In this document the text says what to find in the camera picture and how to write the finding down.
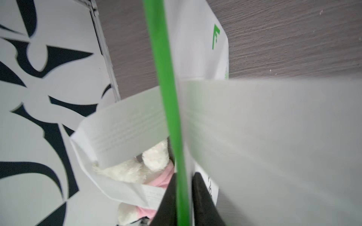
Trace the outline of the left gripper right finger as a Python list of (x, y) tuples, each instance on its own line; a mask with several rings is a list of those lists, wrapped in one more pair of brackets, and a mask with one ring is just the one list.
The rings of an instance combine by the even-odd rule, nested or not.
[(192, 199), (195, 226), (226, 226), (199, 172), (192, 178)]

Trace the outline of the white green paper bag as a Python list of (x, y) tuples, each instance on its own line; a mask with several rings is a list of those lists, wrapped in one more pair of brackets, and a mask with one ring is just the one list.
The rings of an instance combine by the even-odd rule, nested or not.
[(93, 171), (163, 140), (178, 226), (195, 226), (199, 172), (253, 226), (362, 223), (361, 1), (143, 1), (158, 86), (86, 117), (71, 136), (108, 198), (158, 210), (166, 189)]

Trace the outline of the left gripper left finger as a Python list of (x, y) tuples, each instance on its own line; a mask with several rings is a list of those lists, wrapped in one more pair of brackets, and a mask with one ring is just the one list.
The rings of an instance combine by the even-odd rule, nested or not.
[(176, 211), (176, 178), (174, 173), (170, 183), (166, 189), (165, 195), (160, 203), (156, 215), (152, 219), (150, 226), (176, 226), (177, 211)]

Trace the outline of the white plush bunny pink shirt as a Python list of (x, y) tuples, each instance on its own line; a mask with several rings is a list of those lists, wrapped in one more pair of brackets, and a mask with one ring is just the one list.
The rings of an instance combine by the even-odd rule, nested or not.
[[(167, 189), (174, 174), (174, 164), (169, 156), (168, 140), (163, 140), (143, 152), (141, 157), (142, 160), (135, 157), (105, 169), (94, 164), (93, 171), (118, 182), (146, 184)], [(142, 218), (148, 218), (149, 221), (152, 221), (157, 211), (121, 203), (117, 212), (118, 224), (124, 226)]]

